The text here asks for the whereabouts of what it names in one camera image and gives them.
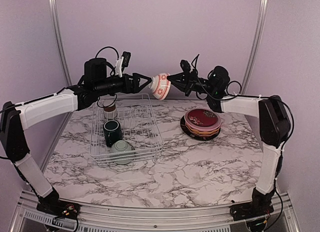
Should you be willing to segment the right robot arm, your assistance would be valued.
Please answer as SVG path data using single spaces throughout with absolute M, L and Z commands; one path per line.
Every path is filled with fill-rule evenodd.
M 232 81 L 226 70 L 211 71 L 207 79 L 199 78 L 196 70 L 169 75 L 167 79 L 186 96 L 192 91 L 205 93 L 207 104 L 214 112 L 231 112 L 258 118 L 263 144 L 262 166 L 247 210 L 253 216 L 260 215 L 276 192 L 284 146 L 294 126 L 293 120 L 288 118 L 287 105 L 278 95 L 263 97 L 228 94 L 228 86 Z

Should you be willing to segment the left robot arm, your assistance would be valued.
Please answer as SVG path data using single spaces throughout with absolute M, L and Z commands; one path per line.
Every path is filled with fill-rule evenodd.
M 96 81 L 82 76 L 76 85 L 57 93 L 18 104 L 4 104 L 0 112 L 0 141 L 7 159 L 50 213 L 61 213 L 63 203 L 31 156 L 25 130 L 57 115 L 88 108 L 104 95 L 139 93 L 151 81 L 150 77 L 138 73 L 114 75 Z

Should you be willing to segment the dark brown plate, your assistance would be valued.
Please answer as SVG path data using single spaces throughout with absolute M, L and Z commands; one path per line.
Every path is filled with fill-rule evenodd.
M 187 121 L 196 126 L 210 127 L 218 122 L 217 115 L 207 109 L 192 109 L 186 113 Z

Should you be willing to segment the maroon polka dot plate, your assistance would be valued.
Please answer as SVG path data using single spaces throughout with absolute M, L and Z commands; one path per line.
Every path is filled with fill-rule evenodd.
M 209 138 L 209 137 L 218 136 L 218 134 L 221 131 L 221 129 L 219 128 L 219 129 L 214 130 L 213 132 L 201 132 L 201 133 L 198 133 L 198 132 L 190 131 L 187 127 L 183 127 L 182 130 L 187 135 L 194 136 L 194 137 L 199 137 L 199 138 Z

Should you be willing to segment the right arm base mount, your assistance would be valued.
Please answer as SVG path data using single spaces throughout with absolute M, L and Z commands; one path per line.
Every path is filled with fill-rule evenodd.
M 229 210 L 234 221 L 250 219 L 274 212 L 274 207 L 271 203 L 267 203 L 262 207 L 254 208 L 252 202 L 233 204 Z

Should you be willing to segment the yellow polka dot plate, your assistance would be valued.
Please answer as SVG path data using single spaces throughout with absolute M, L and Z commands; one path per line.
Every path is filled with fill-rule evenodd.
M 194 135 L 196 136 L 200 136 L 200 137 L 210 137 L 213 136 L 215 134 L 218 134 L 220 132 L 220 127 L 216 130 L 212 130 L 212 131 L 199 131 L 196 129 L 191 128 L 190 126 L 186 125 L 186 128 Z

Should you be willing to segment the pink plate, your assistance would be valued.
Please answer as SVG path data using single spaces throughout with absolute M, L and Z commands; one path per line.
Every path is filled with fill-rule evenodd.
M 218 129 L 218 128 L 221 126 L 221 123 L 222 123 L 222 120 L 221 120 L 221 118 L 219 117 L 219 115 L 217 115 L 217 114 L 215 113 L 215 114 L 217 115 L 217 117 L 218 117 L 218 122 L 217 122 L 215 125 L 210 126 L 210 127 L 200 127 L 200 126 L 192 125 L 192 124 L 190 124 L 190 123 L 187 121 L 186 113 L 185 113 L 185 115 L 184 115 L 185 123 L 186 123 L 188 126 L 190 126 L 191 128 L 196 129 L 196 130 L 199 130 L 199 131 L 212 131 L 212 130 L 216 130 L 216 129 Z

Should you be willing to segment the black striped plate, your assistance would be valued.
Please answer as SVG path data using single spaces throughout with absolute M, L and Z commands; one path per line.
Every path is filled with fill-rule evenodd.
M 219 129 L 217 131 L 217 133 L 211 135 L 211 136 L 198 136 L 198 135 L 195 135 L 193 133 L 191 133 L 189 131 L 189 129 L 186 127 L 186 121 L 184 119 L 184 117 L 182 117 L 180 119 L 180 127 L 182 129 L 182 131 L 189 137 L 191 137 L 192 139 L 195 139 L 195 140 L 198 140 L 198 141 L 210 141 L 210 140 L 213 140 L 214 138 L 218 137 L 218 135 L 220 134 L 221 132 L 221 129 Z

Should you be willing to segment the red patterned white bowl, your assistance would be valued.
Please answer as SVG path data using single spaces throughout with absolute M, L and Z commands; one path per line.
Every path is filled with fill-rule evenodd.
M 170 91 L 171 82 L 168 80 L 169 75 L 169 73 L 160 73 L 151 78 L 152 81 L 148 85 L 148 88 L 158 100 L 164 100 Z

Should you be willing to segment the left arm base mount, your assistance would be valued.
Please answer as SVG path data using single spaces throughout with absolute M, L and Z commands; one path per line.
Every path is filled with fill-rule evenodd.
M 38 203 L 36 208 L 38 211 L 54 215 L 56 218 L 77 219 L 80 205 L 67 201 L 58 200 L 56 203 Z

